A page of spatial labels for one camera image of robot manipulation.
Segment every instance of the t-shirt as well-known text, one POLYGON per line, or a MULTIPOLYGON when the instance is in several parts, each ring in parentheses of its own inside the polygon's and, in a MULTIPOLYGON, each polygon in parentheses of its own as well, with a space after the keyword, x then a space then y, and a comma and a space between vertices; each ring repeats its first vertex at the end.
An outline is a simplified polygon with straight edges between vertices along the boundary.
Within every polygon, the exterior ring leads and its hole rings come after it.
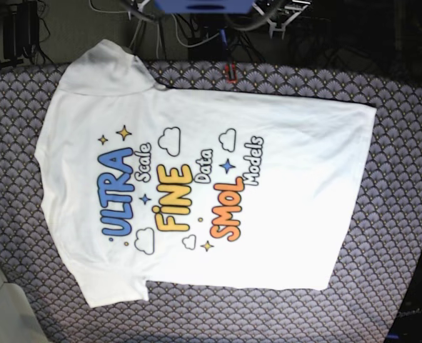
POLYGON ((103 40, 64 73, 38 140, 46 222, 90 307, 148 300, 147 280, 325 289, 375 112, 167 89, 103 40))

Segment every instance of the yellow star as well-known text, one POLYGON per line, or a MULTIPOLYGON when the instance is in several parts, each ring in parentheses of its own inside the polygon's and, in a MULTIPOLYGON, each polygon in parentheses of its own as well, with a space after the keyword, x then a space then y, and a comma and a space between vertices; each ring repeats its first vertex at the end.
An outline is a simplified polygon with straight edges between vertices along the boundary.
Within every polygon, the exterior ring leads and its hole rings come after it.
POLYGON ((104 143, 106 143, 108 141, 108 139, 106 139, 104 137, 104 135, 103 135, 103 136, 101 136, 101 138, 99 139, 99 141, 101 142, 101 145, 104 145, 104 143))
POLYGON ((131 132, 128 132, 127 130, 126 130, 126 127, 125 127, 125 125, 124 125, 124 128, 121 130, 121 131, 119 131, 119 132, 117 132, 118 134, 120 134, 121 136, 122 136, 122 139, 125 141, 125 138, 126 138, 126 136, 129 136, 130 134, 131 134, 131 132))
POLYGON ((201 247, 206 249, 206 252, 208 252, 210 248, 213 248, 213 245, 210 245, 209 241, 207 241, 206 244, 201 245, 201 247))

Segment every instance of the patterned fabric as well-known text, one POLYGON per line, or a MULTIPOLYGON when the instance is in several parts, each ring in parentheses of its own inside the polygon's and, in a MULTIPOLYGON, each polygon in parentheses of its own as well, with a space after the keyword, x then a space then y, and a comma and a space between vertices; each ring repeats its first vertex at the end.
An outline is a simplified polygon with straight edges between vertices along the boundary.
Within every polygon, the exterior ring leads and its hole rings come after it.
MULTIPOLYGON (((0 73, 0 265, 53 342, 382 342, 422 248, 422 88, 357 74, 239 64, 155 62, 176 88, 314 96, 377 107, 373 141, 329 288, 191 287, 149 282, 150 302, 90 309, 40 208, 34 149, 66 66, 0 73)), ((278 272, 282 272, 282 263, 278 272)))

